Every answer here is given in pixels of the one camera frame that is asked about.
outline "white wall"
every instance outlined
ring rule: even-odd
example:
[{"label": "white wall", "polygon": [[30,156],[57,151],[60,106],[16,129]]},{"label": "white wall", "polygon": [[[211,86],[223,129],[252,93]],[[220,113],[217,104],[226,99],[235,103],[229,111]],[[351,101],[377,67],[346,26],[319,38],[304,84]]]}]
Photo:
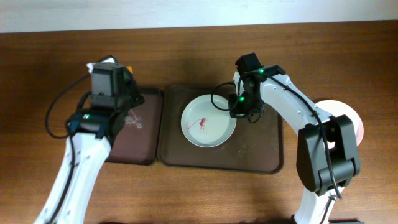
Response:
[{"label": "white wall", "polygon": [[385,19],[397,0],[0,0],[0,32]]}]

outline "robotic arm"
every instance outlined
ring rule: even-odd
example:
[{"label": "robotic arm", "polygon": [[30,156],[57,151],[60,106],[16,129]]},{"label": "robotic arm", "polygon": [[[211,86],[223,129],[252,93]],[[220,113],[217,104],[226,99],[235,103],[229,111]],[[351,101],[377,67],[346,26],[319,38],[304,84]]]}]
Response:
[{"label": "robotic arm", "polygon": [[[83,95],[67,121],[63,162],[36,224],[83,223],[96,177],[124,126],[127,111],[144,102],[130,70],[112,57],[88,66],[92,91]],[[90,107],[83,108],[88,97]]]},{"label": "robotic arm", "polygon": [[[235,65],[237,94],[229,96],[231,117],[250,121],[262,113],[267,103],[286,120],[298,135],[296,167],[305,186],[294,221],[328,223],[335,198],[360,170],[352,121],[318,108],[293,85],[283,69],[278,65],[263,67],[255,53],[242,56]],[[333,149],[327,148],[322,135],[335,142]]]}]

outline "table surface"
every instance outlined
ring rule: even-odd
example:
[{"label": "table surface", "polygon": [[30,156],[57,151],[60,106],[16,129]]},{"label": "table surface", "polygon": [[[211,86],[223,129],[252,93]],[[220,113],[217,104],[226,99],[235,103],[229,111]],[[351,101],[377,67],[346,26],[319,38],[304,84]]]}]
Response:
[{"label": "table surface", "polygon": [[[0,222],[32,223],[58,174],[65,140],[52,139],[44,116],[60,91],[105,55],[132,65],[140,86],[216,85],[232,79],[240,55],[278,63],[312,100],[354,108],[364,123],[361,173],[332,219],[398,222],[398,21],[279,24],[181,29],[0,34]],[[90,81],[71,90],[50,116],[63,122]],[[105,164],[85,223],[239,223],[289,218],[303,185],[297,137],[284,123],[285,166],[276,175]]]}]

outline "brown tabletop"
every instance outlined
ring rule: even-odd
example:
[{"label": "brown tabletop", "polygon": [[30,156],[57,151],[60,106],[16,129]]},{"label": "brown tabletop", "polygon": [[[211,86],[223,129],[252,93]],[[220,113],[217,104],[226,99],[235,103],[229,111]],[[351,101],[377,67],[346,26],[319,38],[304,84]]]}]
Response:
[{"label": "brown tabletop", "polygon": [[[230,81],[240,55],[278,63],[310,99],[334,99],[362,117],[361,173],[331,218],[398,222],[398,22],[280,24],[183,29],[0,34],[0,222],[32,223],[58,174],[65,140],[44,116],[53,98],[107,54],[132,65],[140,86]],[[50,117],[54,132],[90,89],[65,95]],[[288,218],[303,185],[297,137],[284,123],[285,167],[276,175],[105,164],[85,223],[238,223]]]}]

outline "round plate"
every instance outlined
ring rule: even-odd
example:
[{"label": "round plate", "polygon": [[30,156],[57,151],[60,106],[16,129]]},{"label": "round plate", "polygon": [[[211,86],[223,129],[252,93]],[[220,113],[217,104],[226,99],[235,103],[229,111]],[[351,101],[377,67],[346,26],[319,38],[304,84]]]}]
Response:
[{"label": "round plate", "polygon": [[[316,103],[316,105],[336,117],[343,114],[347,115],[347,117],[351,119],[354,124],[356,145],[358,146],[361,143],[364,134],[363,123],[354,109],[347,104],[336,100],[323,100]],[[334,143],[329,142],[329,147],[331,146],[334,147]]]},{"label": "round plate", "polygon": [[[215,105],[228,108],[228,101],[213,95]],[[200,147],[214,147],[225,142],[234,132],[236,118],[229,111],[221,111],[211,104],[210,94],[192,100],[181,117],[182,133],[188,141]]]}]

